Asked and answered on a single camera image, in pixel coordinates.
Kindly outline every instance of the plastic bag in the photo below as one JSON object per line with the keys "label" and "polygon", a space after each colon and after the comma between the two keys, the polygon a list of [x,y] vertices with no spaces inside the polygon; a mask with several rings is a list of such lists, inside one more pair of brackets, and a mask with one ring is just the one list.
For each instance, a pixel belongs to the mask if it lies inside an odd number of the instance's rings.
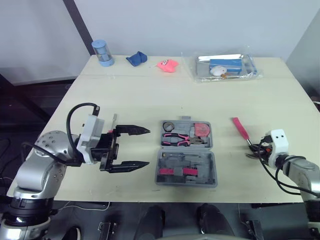
{"label": "plastic bag", "polygon": [[249,54],[248,46],[219,54],[194,52],[185,56],[181,53],[181,57],[190,76],[199,83],[245,81],[262,77],[262,72],[256,68]]}

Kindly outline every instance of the pink plush toy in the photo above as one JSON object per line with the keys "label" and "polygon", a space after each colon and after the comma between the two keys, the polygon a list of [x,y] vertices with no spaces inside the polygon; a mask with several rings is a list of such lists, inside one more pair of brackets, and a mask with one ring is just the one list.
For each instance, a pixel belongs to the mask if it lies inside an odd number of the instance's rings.
{"label": "pink plush toy", "polygon": [[172,59],[163,60],[158,62],[157,67],[161,68],[164,72],[174,73],[176,71],[175,67],[178,66],[179,63]]}

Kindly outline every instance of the pink-handled pliers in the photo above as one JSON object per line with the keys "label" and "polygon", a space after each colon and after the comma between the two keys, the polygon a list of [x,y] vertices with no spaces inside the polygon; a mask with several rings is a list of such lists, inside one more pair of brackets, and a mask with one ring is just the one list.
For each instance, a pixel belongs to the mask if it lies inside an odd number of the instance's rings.
{"label": "pink-handled pliers", "polygon": [[205,141],[198,137],[189,137],[187,134],[179,134],[179,133],[165,133],[163,134],[163,137],[165,138],[180,138],[183,139],[183,141],[179,142],[169,142],[169,141],[163,141],[161,145],[163,146],[190,146],[190,144],[204,144]]}

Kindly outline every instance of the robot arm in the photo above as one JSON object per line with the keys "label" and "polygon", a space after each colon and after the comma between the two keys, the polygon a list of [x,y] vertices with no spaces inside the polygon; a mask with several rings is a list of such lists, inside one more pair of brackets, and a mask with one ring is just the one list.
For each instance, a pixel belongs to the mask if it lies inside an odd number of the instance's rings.
{"label": "robot arm", "polygon": [[308,227],[311,235],[320,239],[319,166],[304,157],[289,155],[289,143],[282,129],[268,132],[263,141],[271,144],[271,154],[264,156],[269,167],[282,170],[298,187],[308,191],[300,191],[309,219]]}
{"label": "robot arm", "polygon": [[140,135],[148,129],[135,125],[117,125],[108,133],[102,133],[104,121],[96,115],[89,115],[80,137],[72,135],[77,142],[75,154],[68,136],[62,131],[50,131],[40,136],[36,145],[62,161],[56,161],[41,150],[32,149],[27,161],[16,175],[17,187],[13,193],[9,211],[3,215],[0,226],[1,240],[41,240],[48,232],[54,197],[65,176],[67,166],[79,167],[82,163],[100,162],[100,170],[109,173],[131,172],[148,165],[143,161],[117,159],[121,133]]}

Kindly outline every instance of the wooden table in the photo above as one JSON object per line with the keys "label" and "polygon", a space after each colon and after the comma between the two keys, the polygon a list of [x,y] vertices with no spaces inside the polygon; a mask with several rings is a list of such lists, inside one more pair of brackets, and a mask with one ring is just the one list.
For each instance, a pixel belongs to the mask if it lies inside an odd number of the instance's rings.
{"label": "wooden table", "polygon": [[[154,66],[167,59],[150,56],[133,67],[126,56],[115,56],[111,67],[99,65],[91,56],[54,112],[43,133],[66,130],[69,110],[80,103],[100,106],[99,118],[108,131],[114,113],[117,123],[143,126],[151,133],[128,136],[122,134],[118,159],[146,161],[148,166],[130,173],[100,172],[99,164],[68,167],[56,200],[103,202],[207,202],[207,203],[293,203],[300,196],[282,192],[262,168],[258,160],[245,156],[249,152],[231,121],[239,117],[250,139],[258,143],[266,132],[284,129],[289,152],[305,156],[320,165],[320,115],[280,58],[255,58],[263,78],[249,81],[195,83],[180,57],[175,73],[164,73]],[[77,110],[71,120],[74,134],[82,132],[82,124],[90,107]],[[216,188],[161,186],[155,184],[157,153],[160,150],[161,120],[178,120],[191,116],[208,121],[212,126],[213,148],[217,167]],[[282,173],[280,180],[294,184]],[[15,182],[11,185],[12,195]]]}

